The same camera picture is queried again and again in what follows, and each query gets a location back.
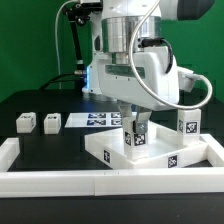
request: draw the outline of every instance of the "white platform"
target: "white platform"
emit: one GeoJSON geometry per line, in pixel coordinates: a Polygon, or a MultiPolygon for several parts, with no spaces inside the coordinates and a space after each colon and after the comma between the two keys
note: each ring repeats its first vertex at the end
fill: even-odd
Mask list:
{"type": "Polygon", "coordinates": [[[148,156],[138,160],[127,158],[122,128],[85,136],[85,148],[113,169],[181,168],[207,159],[214,164],[212,145],[216,141],[211,136],[201,136],[200,141],[189,146],[178,146],[177,132],[150,122],[148,138],[148,156]]]}
{"type": "Polygon", "coordinates": [[[19,153],[18,139],[8,139],[0,147],[8,152],[0,161],[7,164],[0,170],[0,198],[224,192],[224,149],[210,135],[201,135],[201,142],[207,147],[198,157],[212,168],[7,173],[19,153]]]}

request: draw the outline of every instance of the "small white block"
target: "small white block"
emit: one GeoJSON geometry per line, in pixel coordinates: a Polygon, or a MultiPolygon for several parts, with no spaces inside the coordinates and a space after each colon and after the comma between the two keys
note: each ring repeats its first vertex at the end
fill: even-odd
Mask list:
{"type": "Polygon", "coordinates": [[[191,145],[199,142],[201,110],[178,111],[177,137],[179,145],[191,145]]]}
{"type": "Polygon", "coordinates": [[[45,134],[58,134],[61,128],[61,114],[48,114],[44,120],[45,134]]]}
{"type": "Polygon", "coordinates": [[[16,120],[17,133],[31,133],[36,126],[35,113],[23,113],[16,120]]]}

